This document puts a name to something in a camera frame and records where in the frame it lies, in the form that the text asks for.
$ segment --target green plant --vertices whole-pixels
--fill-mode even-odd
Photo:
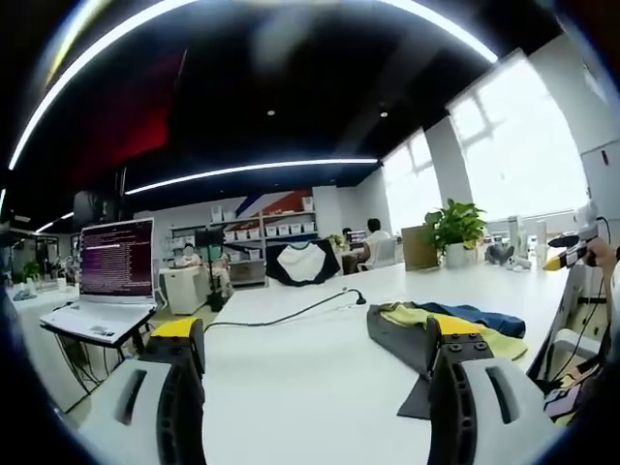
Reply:
[[[470,242],[482,237],[485,223],[480,210],[473,203],[448,199],[448,208],[426,213],[424,220],[431,227],[428,241],[442,254],[446,246]]]
[[[41,274],[39,264],[35,261],[28,262],[23,266],[22,274],[23,279],[34,278],[38,274]]]

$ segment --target computer monitor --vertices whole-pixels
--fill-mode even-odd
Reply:
[[[80,298],[151,303],[152,257],[152,219],[84,228],[80,242]]]

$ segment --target window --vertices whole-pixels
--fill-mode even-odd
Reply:
[[[426,213],[442,205],[423,131],[415,133],[388,155],[383,170],[389,220],[394,233],[421,225]]]
[[[449,106],[474,201],[487,221],[566,211],[587,201],[564,114],[523,55]]]

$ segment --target potted plant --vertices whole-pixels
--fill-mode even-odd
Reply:
[[[33,280],[41,274],[41,270],[39,268],[39,264],[34,260],[32,262],[28,262],[23,266],[23,270],[21,271],[23,275],[24,281],[28,278],[32,278]]]
[[[483,235],[481,212],[473,203],[448,199],[447,208],[426,214],[424,219],[431,227],[429,240],[446,256],[447,267],[458,268],[468,262],[466,251],[474,248]]]

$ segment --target white desk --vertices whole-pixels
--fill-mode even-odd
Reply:
[[[344,287],[368,304],[395,300],[467,303],[526,322],[529,368],[553,325],[569,272],[515,273],[499,266],[405,272],[398,264],[321,286],[234,294],[216,321],[266,322]],[[339,297],[289,322],[215,326],[205,335],[202,428],[215,465],[426,463],[430,422],[396,415],[418,374],[373,342],[368,305]]]
[[[164,276],[168,305],[174,315],[192,315],[206,303],[209,289],[203,266],[163,268],[159,272]]]
[[[71,368],[65,361],[56,336],[41,328],[39,318],[69,301],[75,302],[79,297],[79,291],[77,288],[69,287],[67,292],[47,291],[35,298],[19,300],[17,302],[13,301],[15,290],[7,290],[7,294],[15,307],[28,357],[49,396],[58,405],[60,410],[66,412],[86,392],[79,385]],[[103,348],[93,346],[86,346],[86,348],[95,376],[103,380],[106,377]],[[107,356],[108,369],[111,370],[115,365],[117,355],[115,351],[109,351]]]

